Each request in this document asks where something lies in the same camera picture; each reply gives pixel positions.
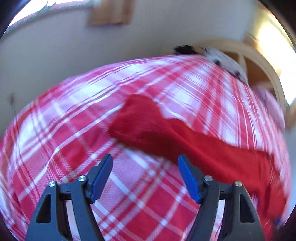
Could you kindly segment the black object beside bed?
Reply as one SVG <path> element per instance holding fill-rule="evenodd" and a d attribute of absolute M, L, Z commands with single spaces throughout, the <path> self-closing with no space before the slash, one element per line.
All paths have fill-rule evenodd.
<path fill-rule="evenodd" d="M 174 48 L 174 55 L 197 55 L 199 54 L 193 46 L 182 45 Z"/>

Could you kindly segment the cream wooden headboard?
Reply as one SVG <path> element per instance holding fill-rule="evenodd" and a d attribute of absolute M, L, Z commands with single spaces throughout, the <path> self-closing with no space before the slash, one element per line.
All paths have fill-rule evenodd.
<path fill-rule="evenodd" d="M 283 112 L 286 112 L 285 94 L 280 79 L 270 63 L 257 50 L 243 42 L 230 39 L 205 40 L 193 47 L 202 52 L 203 46 L 218 49 L 237 61 L 247 73 L 249 86 L 265 87 L 274 95 Z"/>

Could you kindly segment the pink pillow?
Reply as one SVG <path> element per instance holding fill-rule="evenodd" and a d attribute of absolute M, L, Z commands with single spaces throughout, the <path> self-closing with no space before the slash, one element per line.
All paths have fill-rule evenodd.
<path fill-rule="evenodd" d="M 282 108 L 275 97 L 263 86 L 255 86 L 252 89 L 258 98 L 265 106 L 269 115 L 273 118 L 277 128 L 284 132 L 285 131 L 285 118 Z"/>

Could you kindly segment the red white plaid bedspread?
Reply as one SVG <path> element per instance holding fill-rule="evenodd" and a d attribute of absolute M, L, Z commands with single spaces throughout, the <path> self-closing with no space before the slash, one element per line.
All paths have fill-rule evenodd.
<path fill-rule="evenodd" d="M 103 66 L 71 77 L 27 105 L 1 139 L 1 218 L 24 240 L 51 181 L 86 175 L 106 154 L 113 168 L 91 209 L 105 240 L 185 240 L 199 211 L 177 162 L 117 141 L 108 128 L 133 94 L 163 117 L 229 145 L 274 156 L 290 198 L 290 161 L 282 132 L 256 93 L 199 55 L 172 55 Z M 288 204 L 273 227 L 288 218 Z"/>

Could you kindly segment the white black patterned pillow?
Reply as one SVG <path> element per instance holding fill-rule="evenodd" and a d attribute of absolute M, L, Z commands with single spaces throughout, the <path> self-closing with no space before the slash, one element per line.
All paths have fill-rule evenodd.
<path fill-rule="evenodd" d="M 204 51 L 204 57 L 206 60 L 218 65 L 248 85 L 247 74 L 238 62 L 215 48 L 203 46 L 201 49 Z"/>

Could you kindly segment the beige patterned curtain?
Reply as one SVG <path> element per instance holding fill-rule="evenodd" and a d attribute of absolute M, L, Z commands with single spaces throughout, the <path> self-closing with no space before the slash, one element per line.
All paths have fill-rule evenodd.
<path fill-rule="evenodd" d="M 134 0 L 92 1 L 88 25 L 129 25 L 134 12 Z"/>

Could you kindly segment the red knit sweater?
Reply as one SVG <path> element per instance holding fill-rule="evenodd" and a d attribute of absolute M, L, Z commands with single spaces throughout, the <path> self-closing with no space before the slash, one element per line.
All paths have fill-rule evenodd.
<path fill-rule="evenodd" d="M 138 94 L 127 98 L 108 132 L 126 146 L 173 163 L 184 154 L 194 166 L 219 182 L 241 181 L 249 194 L 258 199 L 257 212 L 265 238 L 272 238 L 273 225 L 287 204 L 273 155 L 229 145 L 196 132 L 177 118 L 165 118 L 151 98 Z"/>

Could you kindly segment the bright window behind headboard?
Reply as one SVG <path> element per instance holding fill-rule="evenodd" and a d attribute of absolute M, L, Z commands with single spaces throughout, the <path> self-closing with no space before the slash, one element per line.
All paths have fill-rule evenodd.
<path fill-rule="evenodd" d="M 278 74 L 285 100 L 292 104 L 295 100 L 295 49 L 280 22 L 261 6 L 254 15 L 253 36 L 259 52 Z"/>

